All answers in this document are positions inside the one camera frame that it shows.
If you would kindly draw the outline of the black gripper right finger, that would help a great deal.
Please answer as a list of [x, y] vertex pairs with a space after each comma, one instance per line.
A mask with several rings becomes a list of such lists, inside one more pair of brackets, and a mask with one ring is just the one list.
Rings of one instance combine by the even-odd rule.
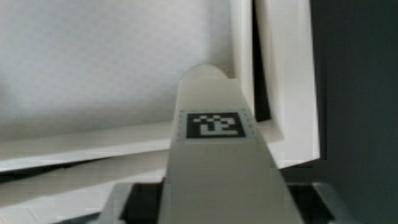
[[287, 189], [303, 224], [355, 224], [337, 192], [325, 182], [291, 182]]

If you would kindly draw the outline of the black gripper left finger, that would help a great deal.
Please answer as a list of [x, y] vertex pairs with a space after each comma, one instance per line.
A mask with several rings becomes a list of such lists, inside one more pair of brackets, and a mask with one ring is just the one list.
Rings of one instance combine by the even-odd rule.
[[97, 224], [156, 224], [163, 183], [119, 183], [99, 213]]

